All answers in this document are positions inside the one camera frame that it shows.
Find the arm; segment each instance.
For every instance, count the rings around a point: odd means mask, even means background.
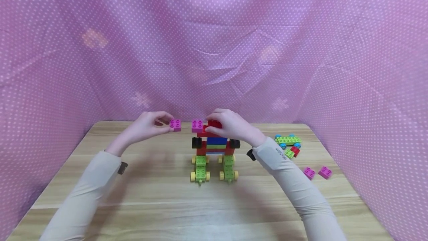
[[[105,151],[99,152],[85,169],[73,191],[56,211],[41,241],[80,241],[92,221],[102,198],[110,190],[121,165],[120,157],[132,143],[173,131],[167,112],[144,112],[125,129]]]
[[[301,216],[310,241],[346,241],[326,199],[290,159],[282,156],[273,139],[227,109],[216,109],[207,119],[219,121],[223,128],[209,126],[206,131],[253,146],[254,157],[276,179]]]

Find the right hand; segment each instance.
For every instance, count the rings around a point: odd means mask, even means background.
[[[266,140],[266,136],[256,127],[250,125],[239,114],[229,109],[215,109],[207,120],[217,120],[222,128],[208,126],[205,131],[223,138],[238,139],[247,142],[253,147],[258,147]]]

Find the blue lego brick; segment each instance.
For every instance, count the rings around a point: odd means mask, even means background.
[[[227,138],[207,137],[207,145],[226,145]]]

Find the left hand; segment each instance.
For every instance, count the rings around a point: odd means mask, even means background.
[[[113,140],[105,151],[120,157],[126,148],[133,143],[174,131],[169,126],[163,126],[169,125],[169,121],[172,119],[174,117],[165,111],[144,112]]]

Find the toy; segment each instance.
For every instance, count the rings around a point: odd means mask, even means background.
[[[192,164],[195,165],[195,171],[191,173],[191,181],[202,182],[210,180],[210,173],[206,171],[206,164],[209,162],[209,154],[220,154],[217,162],[223,165],[223,170],[220,171],[220,180],[228,181],[229,183],[237,180],[239,177],[238,171],[233,170],[235,163],[234,151],[240,148],[240,141],[236,139],[227,140],[216,134],[205,131],[208,126],[221,128],[222,125],[218,121],[209,120],[208,125],[203,125],[202,120],[192,121],[192,132],[197,134],[197,137],[192,138],[192,148],[196,149],[196,155],[192,156]]]
[[[191,181],[197,181],[199,184],[202,184],[203,181],[210,180],[211,175],[209,171],[205,171],[205,166],[209,161],[208,156],[192,156],[192,164],[195,164],[196,168],[190,175]]]
[[[174,131],[181,131],[181,120],[173,119],[169,122],[169,127],[173,128]]]
[[[226,145],[227,138],[207,137],[207,145]]]
[[[303,173],[308,177],[308,179],[312,180],[315,176],[315,171],[310,167],[306,167]]]
[[[202,120],[192,120],[192,132],[202,132]]]
[[[292,159],[292,158],[293,158],[293,156],[294,156],[294,152],[293,152],[292,150],[290,150],[290,149],[285,150],[285,151],[284,151],[284,154],[285,154],[289,159]]]
[[[296,146],[293,146],[290,150],[292,150],[295,154],[294,157],[297,157],[297,155],[300,153],[300,149]]]
[[[318,174],[320,174],[324,179],[328,180],[331,177],[332,172],[329,168],[323,166]]]
[[[282,148],[282,150],[287,149],[287,145],[295,146],[296,148],[301,148],[301,139],[296,137],[295,134],[290,134],[288,136],[281,136],[280,134],[275,135],[275,142]]]
[[[302,140],[299,137],[278,137],[276,138],[276,143],[285,143],[286,145],[293,145],[297,142],[301,142]]]

